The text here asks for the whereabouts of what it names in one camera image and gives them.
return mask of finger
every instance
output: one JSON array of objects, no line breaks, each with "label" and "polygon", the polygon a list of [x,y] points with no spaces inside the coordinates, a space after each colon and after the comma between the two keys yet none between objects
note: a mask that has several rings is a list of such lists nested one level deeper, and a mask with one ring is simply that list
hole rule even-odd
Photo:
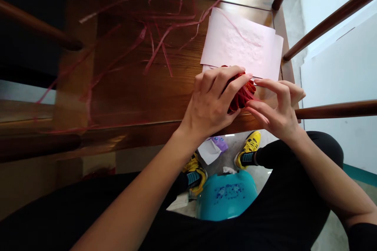
[{"label": "finger", "polygon": [[250,108],[264,115],[269,121],[275,120],[277,112],[268,106],[265,102],[250,100],[246,103]]},{"label": "finger", "polygon": [[201,81],[201,92],[207,93],[208,91],[210,91],[219,72],[221,72],[222,70],[226,68],[228,67],[220,67],[220,68],[215,68],[215,69],[210,69],[210,70],[205,71],[203,73],[203,79]]},{"label": "finger", "polygon": [[306,96],[304,90],[296,84],[293,84],[292,82],[286,80],[279,80],[278,82],[288,86],[289,92],[291,94],[291,106],[294,106],[298,101]]},{"label": "finger", "polygon": [[244,72],[245,68],[239,67],[237,65],[221,70],[213,83],[211,92],[214,94],[215,97],[220,97],[228,81],[235,75]]},{"label": "finger", "polygon": [[289,87],[268,78],[256,78],[254,81],[259,86],[264,86],[269,90],[275,92],[278,96],[278,109],[284,112],[288,111],[288,109],[291,107],[291,94],[289,92]]},{"label": "finger", "polygon": [[245,74],[240,76],[239,78],[232,81],[228,84],[227,88],[224,90],[223,94],[221,95],[220,99],[224,103],[224,105],[230,105],[236,93],[241,89],[242,86],[245,85],[251,78],[253,74]]},{"label": "finger", "polygon": [[257,110],[254,110],[251,107],[246,107],[244,108],[244,110],[251,113],[264,129],[267,129],[267,130],[270,129],[268,119],[264,115],[262,115],[260,112],[257,112]]},{"label": "finger", "polygon": [[203,80],[203,74],[204,73],[200,73],[198,75],[195,76],[195,80],[194,80],[194,92],[199,92],[200,89],[201,89],[201,82]]}]

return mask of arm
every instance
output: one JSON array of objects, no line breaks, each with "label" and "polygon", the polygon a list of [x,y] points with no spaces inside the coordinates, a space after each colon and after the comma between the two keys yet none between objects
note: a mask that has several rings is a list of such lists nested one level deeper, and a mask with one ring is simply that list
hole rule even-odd
[{"label": "arm", "polygon": [[324,154],[300,128],[293,106],[305,97],[296,85],[272,80],[256,80],[274,91],[278,107],[250,101],[247,110],[262,126],[283,140],[295,153],[319,195],[329,204],[342,223],[350,228],[365,222],[377,225],[377,207],[368,195],[340,167]]},{"label": "arm", "polygon": [[251,79],[244,69],[221,67],[195,77],[194,93],[177,131],[163,149],[115,199],[72,250],[137,250],[178,174],[211,134],[232,123],[240,110],[227,110],[238,90]]}]

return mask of blue plastic stool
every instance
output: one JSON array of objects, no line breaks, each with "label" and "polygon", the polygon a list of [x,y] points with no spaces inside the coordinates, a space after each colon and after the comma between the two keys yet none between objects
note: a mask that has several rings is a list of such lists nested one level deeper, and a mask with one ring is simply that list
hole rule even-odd
[{"label": "blue plastic stool", "polygon": [[213,175],[198,195],[196,216],[221,221],[241,215],[258,196],[253,177],[247,171],[234,175]]}]

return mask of teal baseboard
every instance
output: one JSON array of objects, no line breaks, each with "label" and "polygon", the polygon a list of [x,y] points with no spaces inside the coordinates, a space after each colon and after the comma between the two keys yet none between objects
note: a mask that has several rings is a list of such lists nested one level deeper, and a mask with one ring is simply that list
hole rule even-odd
[{"label": "teal baseboard", "polygon": [[375,175],[374,173],[370,173],[368,171],[364,171],[362,169],[346,164],[343,164],[343,170],[346,172],[346,174],[348,174],[350,178],[377,187],[377,175]]}]

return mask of teal sock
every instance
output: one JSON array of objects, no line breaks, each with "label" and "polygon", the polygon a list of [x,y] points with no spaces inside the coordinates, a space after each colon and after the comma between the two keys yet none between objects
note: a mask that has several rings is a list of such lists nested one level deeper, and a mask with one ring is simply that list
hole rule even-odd
[{"label": "teal sock", "polygon": [[187,173],[188,187],[193,188],[201,182],[201,175],[197,171]]},{"label": "teal sock", "polygon": [[255,152],[244,153],[241,157],[241,165],[242,166],[257,166],[257,164],[254,161],[254,154]]}]

